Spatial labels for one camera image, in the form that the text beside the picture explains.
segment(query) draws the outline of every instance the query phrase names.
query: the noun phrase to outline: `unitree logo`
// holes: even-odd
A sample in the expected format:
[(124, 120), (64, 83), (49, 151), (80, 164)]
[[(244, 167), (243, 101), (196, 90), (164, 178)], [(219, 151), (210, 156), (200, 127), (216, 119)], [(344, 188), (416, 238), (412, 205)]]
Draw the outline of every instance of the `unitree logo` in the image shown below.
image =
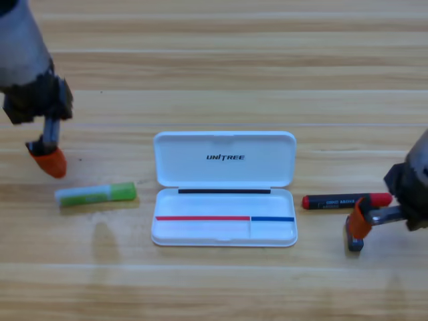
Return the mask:
[(245, 158), (245, 155), (207, 155), (207, 159), (217, 159), (219, 161), (239, 161), (243, 160)]

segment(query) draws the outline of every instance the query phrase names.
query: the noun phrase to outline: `black line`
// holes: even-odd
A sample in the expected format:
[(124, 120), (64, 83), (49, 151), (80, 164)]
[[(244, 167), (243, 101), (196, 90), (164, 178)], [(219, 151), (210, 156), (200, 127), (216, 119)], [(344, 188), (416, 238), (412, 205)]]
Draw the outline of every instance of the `black line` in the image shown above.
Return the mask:
[(270, 194), (270, 189), (179, 189), (179, 194)]

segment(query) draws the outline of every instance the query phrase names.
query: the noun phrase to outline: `marker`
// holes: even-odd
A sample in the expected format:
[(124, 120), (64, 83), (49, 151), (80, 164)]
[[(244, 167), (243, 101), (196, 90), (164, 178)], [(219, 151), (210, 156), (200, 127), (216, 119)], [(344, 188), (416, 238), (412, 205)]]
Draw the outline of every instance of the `marker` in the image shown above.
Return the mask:
[(136, 198), (136, 188), (134, 183), (119, 183), (60, 189), (55, 192), (55, 198), (58, 205), (62, 207), (109, 201), (131, 201)]
[(302, 200), (302, 206), (304, 209), (352, 209), (362, 197), (370, 198), (374, 207), (385, 207), (393, 201), (389, 193), (306, 195)]

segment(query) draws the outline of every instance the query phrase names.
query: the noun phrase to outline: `white case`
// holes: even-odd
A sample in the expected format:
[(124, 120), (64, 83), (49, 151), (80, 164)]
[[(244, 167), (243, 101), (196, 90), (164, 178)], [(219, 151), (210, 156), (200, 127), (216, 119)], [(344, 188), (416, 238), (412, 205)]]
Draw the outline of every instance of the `white case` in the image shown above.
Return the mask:
[(298, 238), (289, 132), (162, 132), (154, 138), (158, 245), (287, 247)]

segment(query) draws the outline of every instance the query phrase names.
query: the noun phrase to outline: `green glue stick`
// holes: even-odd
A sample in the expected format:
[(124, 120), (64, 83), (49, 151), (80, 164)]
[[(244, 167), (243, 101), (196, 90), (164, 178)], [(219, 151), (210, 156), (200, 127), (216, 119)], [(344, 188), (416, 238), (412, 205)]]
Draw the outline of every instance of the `green glue stick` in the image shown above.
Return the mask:
[(61, 207), (109, 201), (131, 201), (135, 198), (134, 183), (77, 187), (60, 189), (55, 192), (55, 199)]

